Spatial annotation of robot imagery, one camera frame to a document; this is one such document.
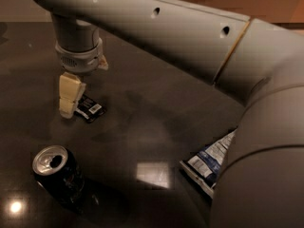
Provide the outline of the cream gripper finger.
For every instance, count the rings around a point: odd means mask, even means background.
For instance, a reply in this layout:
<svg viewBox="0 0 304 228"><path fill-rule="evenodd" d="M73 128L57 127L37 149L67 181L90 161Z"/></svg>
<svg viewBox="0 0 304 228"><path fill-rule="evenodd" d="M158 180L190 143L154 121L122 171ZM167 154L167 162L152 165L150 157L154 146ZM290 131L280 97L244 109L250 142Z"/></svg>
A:
<svg viewBox="0 0 304 228"><path fill-rule="evenodd" d="M105 56L103 55L99 61L98 69L108 70L108 68L109 68L108 62L107 62Z"/></svg>
<svg viewBox="0 0 304 228"><path fill-rule="evenodd" d="M86 84L77 75L65 72L59 78L59 111L62 117L71 119L80 99L86 90Z"/></svg>

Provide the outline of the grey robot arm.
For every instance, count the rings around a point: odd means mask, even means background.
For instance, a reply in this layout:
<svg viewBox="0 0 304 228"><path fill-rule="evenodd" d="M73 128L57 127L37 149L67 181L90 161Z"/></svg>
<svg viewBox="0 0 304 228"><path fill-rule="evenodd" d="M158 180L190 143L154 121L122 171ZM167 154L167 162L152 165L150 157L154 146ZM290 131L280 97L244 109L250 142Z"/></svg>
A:
<svg viewBox="0 0 304 228"><path fill-rule="evenodd" d="M304 228L300 34L179 0L34 0L105 29L228 94L245 111L225 155L211 228Z"/></svg>

